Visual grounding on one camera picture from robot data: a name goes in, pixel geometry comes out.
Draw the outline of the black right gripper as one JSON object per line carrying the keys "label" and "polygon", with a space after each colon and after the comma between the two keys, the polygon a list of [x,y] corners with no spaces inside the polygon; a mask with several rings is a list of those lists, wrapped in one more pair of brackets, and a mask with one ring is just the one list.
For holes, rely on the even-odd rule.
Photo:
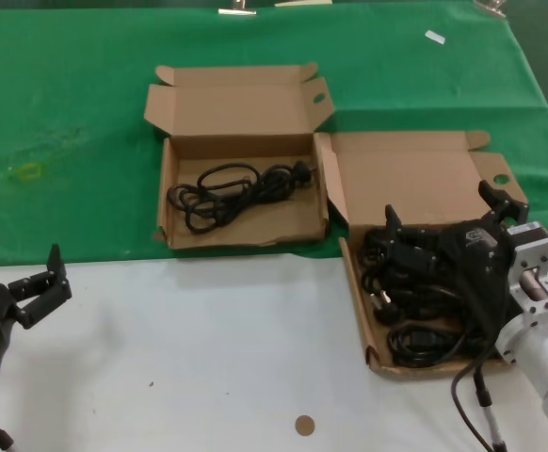
{"label": "black right gripper", "polygon": [[485,335],[495,337],[506,319],[508,248],[505,230],[526,224],[529,206],[487,181],[478,185],[489,211],[480,219],[442,230],[404,226],[387,204],[384,263],[418,273],[439,273],[438,252]]}

